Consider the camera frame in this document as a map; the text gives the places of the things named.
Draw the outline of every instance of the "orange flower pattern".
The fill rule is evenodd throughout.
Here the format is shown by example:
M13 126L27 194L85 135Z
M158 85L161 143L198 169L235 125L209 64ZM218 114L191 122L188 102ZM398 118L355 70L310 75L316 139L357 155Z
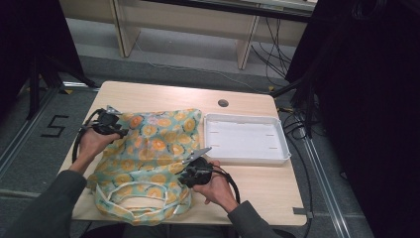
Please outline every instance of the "orange flower pattern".
M191 206L191 192L177 180L181 161L200 148L201 111L124 113L129 134L108 145L87 187L102 214L132 225L157 225ZM163 207L126 207L131 197L163 201Z

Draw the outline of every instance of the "white tray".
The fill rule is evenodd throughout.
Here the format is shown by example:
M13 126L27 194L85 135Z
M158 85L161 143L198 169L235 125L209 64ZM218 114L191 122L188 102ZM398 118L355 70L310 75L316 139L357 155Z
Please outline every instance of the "white tray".
M274 117L207 114L205 147L211 160L224 164L270 166L290 159L281 122Z

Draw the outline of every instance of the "sleeve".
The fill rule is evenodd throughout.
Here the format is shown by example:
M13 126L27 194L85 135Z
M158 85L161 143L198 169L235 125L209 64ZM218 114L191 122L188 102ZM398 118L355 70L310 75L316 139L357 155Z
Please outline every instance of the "sleeve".
M228 214L229 219L242 238L278 238L253 206L245 201Z
M4 237L68 237L74 204L86 186L86 179L63 171L6 231Z

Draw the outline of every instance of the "floor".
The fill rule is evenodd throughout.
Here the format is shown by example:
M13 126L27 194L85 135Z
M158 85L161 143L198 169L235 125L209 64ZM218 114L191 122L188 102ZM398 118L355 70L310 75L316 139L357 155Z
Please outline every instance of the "floor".
M229 85L229 88L235 88L238 91L267 93L269 91L269 85L273 85L274 88L280 88L287 84L273 70L266 69L266 64L253 53L250 54L247 67L245 69L238 69L235 41L231 39L143 29L138 38L138 45L128 58L122 59L119 54L118 42L113 25L72 19L67 19L67 23L86 75L99 81L107 79L130 81L136 77L143 77L145 80L153 80L154 83L160 83L161 80L167 80L167 76L171 75L173 81L166 81L165 83L180 84L181 80L176 82L176 74L179 71L185 72L185 68L187 67L188 70L195 73L193 74L195 78L201 80L204 87L208 88L224 89ZM258 43L254 43L254 46L257 51L263 54ZM262 46L267 51L271 49L271 45L269 44L262 44ZM295 48L281 48L288 57L292 58ZM71 97L80 98L80 95L83 101L77 101L79 99L71 100ZM287 107L288 99L291 95L292 92L277 98L276 104L281 107ZM57 97L60 100L53 100L46 113L51 113L52 115L56 115L57 112L61 112L63 115L71 114L72 112L68 112L63 108L63 103L69 105L69 108L71 108L75 101L89 105L94 99L94 96L95 94L93 92L82 90L75 91L69 97L58 95ZM11 113L6 121L1 122L0 128L6 128L5 125L8 125L8 127L6 128L7 130L4 130L5 134L3 134L0 140L0 152L6 149L13 135L17 133L20 127L19 125L23 123L23 119L19 115L27 113L27 107L25 106L27 102L27 93L22 93L15 106L14 113ZM74 117L83 118L87 109L86 107L83 110L74 112L77 114ZM288 118L287 113L280 113L279 115L280 120L283 122L288 122L289 124L293 121L293 118ZM42 121L40 124L48 125L49 122L50 119ZM68 127L76 131L78 127L77 121L68 125ZM312 215L314 216L307 237L373 237L363 212L359 208L358 202L352 193L352 189L346 180L340 176L340 163L335 157L322 125L317 125L314 128L314 132L312 142L315 145L317 155L325 172L325 177L328 181L327 185L331 188L333 198L337 203L339 211L343 214L345 228L348 232L345 232L343 235L335 223L335 216L331 214L331 208L329 206L331 202L326 199L326 194L322 189L324 184L319 179L316 170L314 170L314 162L308 157L304 143L301 140L292 139L290 143L294 142L296 147L289 144L289 148L291 154L294 155L292 162L302 194L302 201L307 209L309 207L312 208ZM38 127L33 132L33 134L38 135L43 133L45 131ZM31 140L39 139L30 138L27 144L31 144ZM60 157L62 154L65 154L70 144L71 139L55 140L53 146L56 156ZM48 151L49 146L50 144L37 145L32 148L29 146L29 148L27 147L22 150L20 157L30 158L33 151ZM41 178L37 181L33 181L31 175L28 175L28 173L24 175L18 173L18 171L26 170L25 168L30 165L37 164L34 160L28 162L24 159L14 162L5 176L0 178L0 189L6 188L29 193L27 196L16 198L4 195L4 191L2 190L3 193L0 193L2 203L0 205L0 214L2 214L0 216L0 236L7 229L11 220L16 218L19 211L24 209L31 201L30 195L37 195L48 186L48 183L54 177L54 173L51 173L51 171L57 170L57 167L60 165L60 161L43 161L41 159L39 163L51 165L51 167L49 171L37 171L38 168L34 167L34 173L40 175ZM85 227L86 222L73 222L71 237L80 235ZM307 227L306 225L305 227L281 228L292 232L296 237L305 237Z

